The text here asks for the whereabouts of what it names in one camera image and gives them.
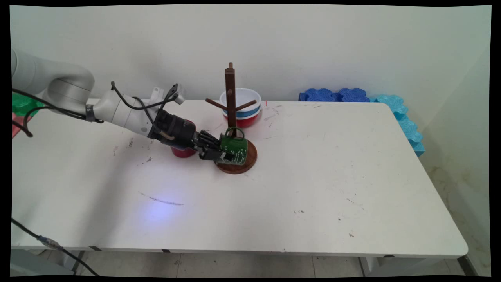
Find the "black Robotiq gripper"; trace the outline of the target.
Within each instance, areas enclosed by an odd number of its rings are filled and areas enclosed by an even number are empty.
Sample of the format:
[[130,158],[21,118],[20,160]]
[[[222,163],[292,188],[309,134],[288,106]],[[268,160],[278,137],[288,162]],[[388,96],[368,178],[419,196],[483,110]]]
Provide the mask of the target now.
[[220,149],[219,139],[205,130],[198,132],[195,124],[189,120],[159,109],[155,117],[149,114],[149,121],[152,125],[149,139],[178,150],[199,148],[200,159],[208,161],[231,162],[234,158],[234,154]]

